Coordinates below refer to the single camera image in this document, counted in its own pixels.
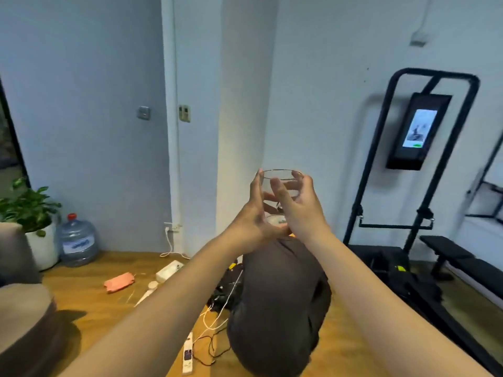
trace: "black monitor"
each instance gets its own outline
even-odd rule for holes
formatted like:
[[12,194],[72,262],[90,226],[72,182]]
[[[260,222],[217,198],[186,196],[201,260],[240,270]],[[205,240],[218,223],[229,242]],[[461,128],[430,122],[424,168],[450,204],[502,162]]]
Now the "black monitor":
[[412,94],[386,168],[420,170],[452,95]]

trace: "beige ottoman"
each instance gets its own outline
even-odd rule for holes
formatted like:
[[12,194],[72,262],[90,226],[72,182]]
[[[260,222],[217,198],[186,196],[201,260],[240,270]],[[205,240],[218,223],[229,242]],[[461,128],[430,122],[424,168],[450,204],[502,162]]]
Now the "beige ottoman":
[[59,360],[64,336],[52,294],[43,285],[0,289],[0,375],[44,377]]

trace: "screen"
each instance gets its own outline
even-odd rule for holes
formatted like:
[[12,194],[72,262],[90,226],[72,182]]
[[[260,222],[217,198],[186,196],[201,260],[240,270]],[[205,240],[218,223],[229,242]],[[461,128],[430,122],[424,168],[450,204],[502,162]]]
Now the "screen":
[[402,146],[422,148],[436,115],[437,110],[435,109],[417,109]]

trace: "large water jug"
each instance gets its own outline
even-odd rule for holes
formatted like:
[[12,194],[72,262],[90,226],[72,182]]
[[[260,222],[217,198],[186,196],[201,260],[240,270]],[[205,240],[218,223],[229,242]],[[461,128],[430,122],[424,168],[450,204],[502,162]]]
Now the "large water jug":
[[94,226],[78,220],[75,213],[68,215],[68,222],[58,227],[56,235],[61,262],[65,266],[83,266],[95,260],[100,252]]

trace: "person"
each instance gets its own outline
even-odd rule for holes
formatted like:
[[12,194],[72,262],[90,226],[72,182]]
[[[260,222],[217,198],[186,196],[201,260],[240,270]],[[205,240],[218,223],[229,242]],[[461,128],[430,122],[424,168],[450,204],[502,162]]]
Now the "person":
[[298,238],[281,237],[246,254],[242,273],[227,325],[232,350],[253,375],[300,375],[330,306],[321,265]]
[[[249,201],[229,227],[60,376],[165,377],[233,260],[290,229],[316,257],[332,290],[390,375],[490,377],[330,232],[311,177],[297,172],[293,176],[296,181],[288,188],[299,190],[295,201],[277,178],[271,180],[274,195],[263,193],[259,170],[250,185]],[[276,227],[264,220],[264,199],[281,203],[287,225]]]

